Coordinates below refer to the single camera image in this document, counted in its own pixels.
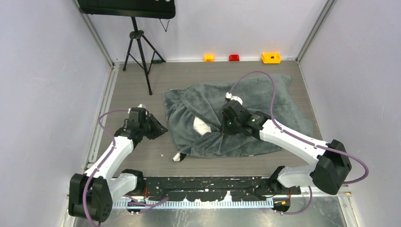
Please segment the grey plush pillowcase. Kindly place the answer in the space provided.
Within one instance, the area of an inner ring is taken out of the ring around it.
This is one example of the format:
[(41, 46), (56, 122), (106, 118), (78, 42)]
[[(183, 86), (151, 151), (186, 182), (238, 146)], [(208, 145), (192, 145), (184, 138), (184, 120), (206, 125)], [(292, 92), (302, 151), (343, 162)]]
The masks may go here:
[[(314, 135), (313, 123), (295, 104), (288, 92), (291, 77), (284, 74), (257, 74), (239, 83), (200, 83), (182, 89), (165, 91), (163, 102), (168, 130), (178, 152), (193, 157), (246, 157), (280, 151), (272, 143), (259, 141), (242, 134), (224, 135), (220, 132), (225, 94), (231, 88), (250, 112), (273, 113), (276, 121), (303, 133)], [(211, 127), (211, 132), (198, 134), (193, 129), (195, 116)]]

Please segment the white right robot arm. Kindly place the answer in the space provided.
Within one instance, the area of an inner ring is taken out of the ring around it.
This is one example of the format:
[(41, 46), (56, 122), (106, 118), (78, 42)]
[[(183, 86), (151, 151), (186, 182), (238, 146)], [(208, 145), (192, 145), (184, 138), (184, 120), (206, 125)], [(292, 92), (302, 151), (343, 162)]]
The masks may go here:
[(267, 189), (282, 194), (291, 187), (315, 186), (335, 195), (352, 169), (345, 146), (337, 140), (328, 143), (303, 135), (260, 111), (250, 113), (240, 102), (230, 100), (222, 107), (221, 132), (225, 135), (243, 134), (277, 145), (300, 157), (306, 166), (279, 166), (267, 180)]

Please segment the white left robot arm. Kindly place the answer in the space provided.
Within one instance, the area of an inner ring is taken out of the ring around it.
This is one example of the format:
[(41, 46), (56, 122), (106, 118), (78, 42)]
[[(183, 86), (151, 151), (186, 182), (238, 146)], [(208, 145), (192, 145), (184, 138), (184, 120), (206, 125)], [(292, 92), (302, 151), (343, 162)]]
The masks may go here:
[(115, 133), (102, 124), (107, 114), (99, 116), (98, 124), (111, 137), (111, 144), (89, 169), (75, 173), (70, 179), (69, 215), (85, 218), (95, 227), (108, 219), (113, 204), (121, 197), (129, 193), (139, 196), (145, 191), (146, 181), (141, 171), (125, 169), (113, 178), (123, 160), (143, 138), (154, 140), (168, 131), (144, 105), (128, 109), (127, 114)]

